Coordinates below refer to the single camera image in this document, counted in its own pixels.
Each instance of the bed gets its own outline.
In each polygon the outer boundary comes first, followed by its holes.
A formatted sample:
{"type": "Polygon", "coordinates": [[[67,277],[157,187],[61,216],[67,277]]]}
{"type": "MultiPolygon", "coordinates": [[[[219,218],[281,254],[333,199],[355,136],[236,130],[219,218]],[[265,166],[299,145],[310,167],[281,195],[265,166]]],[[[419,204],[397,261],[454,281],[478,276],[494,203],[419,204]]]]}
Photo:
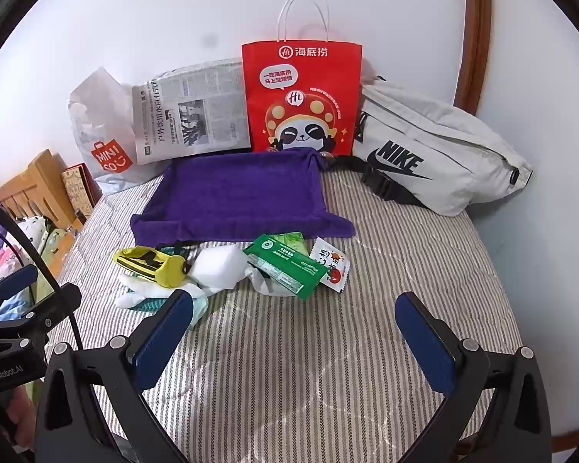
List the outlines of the bed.
{"type": "MultiPolygon", "coordinates": [[[[56,227],[41,252],[52,274],[57,276],[62,269],[66,253],[74,243],[74,237],[82,228],[62,182],[63,166],[50,150],[39,153],[25,170],[0,186],[0,205],[15,221],[42,215],[56,227]]],[[[40,297],[51,292],[42,275],[35,288],[40,297]]]]}
{"type": "MultiPolygon", "coordinates": [[[[347,170],[322,179],[328,209],[356,227],[353,238],[331,240],[352,261],[345,291],[320,285],[303,302],[259,295],[244,280],[212,296],[157,386],[144,392],[189,461],[397,461],[442,400],[394,323],[394,300],[404,291],[485,349],[520,346],[506,295],[465,213],[448,218],[383,202],[347,170]]],[[[129,219],[160,180],[103,197],[66,258],[60,281],[81,289],[75,315],[87,348],[128,335],[147,315],[113,305],[125,289],[110,257],[133,245],[129,219]]],[[[53,331],[47,352],[60,341],[74,345],[67,323],[53,331]]],[[[97,394],[110,429],[123,434],[105,391],[97,394]]]]}

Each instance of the newspaper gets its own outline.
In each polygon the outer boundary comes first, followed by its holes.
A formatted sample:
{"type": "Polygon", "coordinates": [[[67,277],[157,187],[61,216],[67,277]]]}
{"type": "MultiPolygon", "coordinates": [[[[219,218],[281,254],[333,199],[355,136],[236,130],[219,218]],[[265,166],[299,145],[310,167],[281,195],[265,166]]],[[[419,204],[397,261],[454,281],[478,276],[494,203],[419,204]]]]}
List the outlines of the newspaper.
{"type": "Polygon", "coordinates": [[[248,148],[242,61],[175,69],[133,87],[137,163],[248,148]]]}

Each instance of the white plastic bag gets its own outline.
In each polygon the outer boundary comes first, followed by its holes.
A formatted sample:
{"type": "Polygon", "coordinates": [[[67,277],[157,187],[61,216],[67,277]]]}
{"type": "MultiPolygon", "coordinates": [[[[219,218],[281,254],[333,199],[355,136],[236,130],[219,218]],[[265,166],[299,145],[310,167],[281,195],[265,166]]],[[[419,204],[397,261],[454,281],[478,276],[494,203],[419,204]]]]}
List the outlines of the white plastic bag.
{"type": "Polygon", "coordinates": [[[163,162],[137,165],[131,92],[105,68],[71,93],[68,110],[77,147],[103,194],[142,184],[165,168],[163,162]]]}

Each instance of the nike logo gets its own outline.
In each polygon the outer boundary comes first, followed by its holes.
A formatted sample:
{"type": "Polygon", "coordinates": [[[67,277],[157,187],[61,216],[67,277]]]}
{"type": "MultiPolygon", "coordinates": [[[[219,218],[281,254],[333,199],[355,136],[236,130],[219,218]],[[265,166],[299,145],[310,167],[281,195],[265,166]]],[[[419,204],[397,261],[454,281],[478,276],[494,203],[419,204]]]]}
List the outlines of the nike logo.
{"type": "Polygon", "coordinates": [[[381,148],[371,151],[367,157],[367,163],[371,165],[371,167],[377,168],[377,170],[431,180],[430,177],[414,174],[414,170],[412,170],[414,167],[418,167],[418,164],[423,161],[424,160],[417,155],[409,152],[404,147],[393,143],[391,140],[381,148]],[[377,159],[378,156],[384,158],[392,165],[383,164],[377,159]]]}

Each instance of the purple towel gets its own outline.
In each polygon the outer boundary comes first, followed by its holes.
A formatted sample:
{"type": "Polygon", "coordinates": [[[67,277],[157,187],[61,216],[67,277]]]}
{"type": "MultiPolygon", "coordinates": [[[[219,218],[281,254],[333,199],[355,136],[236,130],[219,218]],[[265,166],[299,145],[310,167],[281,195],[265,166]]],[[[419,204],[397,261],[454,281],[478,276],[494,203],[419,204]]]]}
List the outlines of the purple towel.
{"type": "Polygon", "coordinates": [[[312,149],[207,155],[172,162],[142,214],[131,217],[137,245],[251,241],[262,233],[351,237],[354,226],[326,211],[312,149]]]}

